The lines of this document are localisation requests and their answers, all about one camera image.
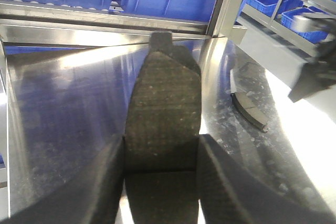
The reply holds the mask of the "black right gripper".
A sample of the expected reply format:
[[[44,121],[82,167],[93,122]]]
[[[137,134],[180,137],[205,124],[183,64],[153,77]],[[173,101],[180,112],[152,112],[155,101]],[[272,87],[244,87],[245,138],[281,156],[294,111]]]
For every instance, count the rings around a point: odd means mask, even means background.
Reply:
[[[335,40],[322,42],[313,61],[303,64],[288,98],[292,102],[312,96],[335,85]]]

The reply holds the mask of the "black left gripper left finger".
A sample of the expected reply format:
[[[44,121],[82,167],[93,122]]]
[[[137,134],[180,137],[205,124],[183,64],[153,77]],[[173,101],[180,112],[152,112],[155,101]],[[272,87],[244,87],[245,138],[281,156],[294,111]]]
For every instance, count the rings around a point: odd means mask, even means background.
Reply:
[[[116,135],[71,180],[3,223],[114,223],[123,169],[123,137]]]

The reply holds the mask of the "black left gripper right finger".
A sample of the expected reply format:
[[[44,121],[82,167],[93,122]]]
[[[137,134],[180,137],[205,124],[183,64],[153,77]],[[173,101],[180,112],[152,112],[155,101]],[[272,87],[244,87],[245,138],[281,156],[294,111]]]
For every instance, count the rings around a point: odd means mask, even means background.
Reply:
[[[206,223],[333,223],[255,178],[208,134],[200,135],[197,192]]]

